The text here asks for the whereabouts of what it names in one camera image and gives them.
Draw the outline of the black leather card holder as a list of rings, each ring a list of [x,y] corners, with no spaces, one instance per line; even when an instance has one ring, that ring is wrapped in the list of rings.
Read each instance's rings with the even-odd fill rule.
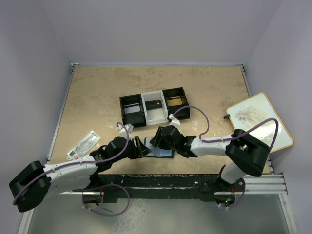
[[[154,158],[174,158],[174,151],[173,150],[163,150],[159,147],[153,146],[151,143],[151,138],[144,139],[144,145],[151,150],[146,157],[154,157]]]

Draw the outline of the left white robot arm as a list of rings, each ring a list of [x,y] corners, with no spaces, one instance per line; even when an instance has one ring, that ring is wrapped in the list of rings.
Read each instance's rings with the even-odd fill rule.
[[[9,183],[13,205],[23,213],[55,194],[89,189],[99,182],[99,173],[110,169],[113,163],[143,158],[150,152],[137,136],[133,139],[117,136],[80,159],[45,165],[33,161]]]

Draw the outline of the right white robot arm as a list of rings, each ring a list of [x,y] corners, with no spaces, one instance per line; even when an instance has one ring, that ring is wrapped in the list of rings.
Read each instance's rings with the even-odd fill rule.
[[[163,150],[173,150],[183,157],[227,156],[231,163],[225,165],[219,179],[234,184],[245,175],[262,176],[270,147],[246,133],[236,129],[232,135],[217,139],[184,136],[174,126],[159,127],[150,144]]]

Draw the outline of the black and white organizer tray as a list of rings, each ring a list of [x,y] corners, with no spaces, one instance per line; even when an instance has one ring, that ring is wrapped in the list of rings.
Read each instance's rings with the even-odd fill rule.
[[[189,105],[182,87],[123,96],[119,102],[123,124],[134,127],[166,123],[169,115]]]

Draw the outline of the clear plastic card sleeve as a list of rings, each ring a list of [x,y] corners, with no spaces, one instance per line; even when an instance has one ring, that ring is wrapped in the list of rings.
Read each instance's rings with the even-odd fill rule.
[[[84,157],[99,141],[101,137],[91,130],[79,143],[77,143],[68,153],[67,160],[74,160]]]

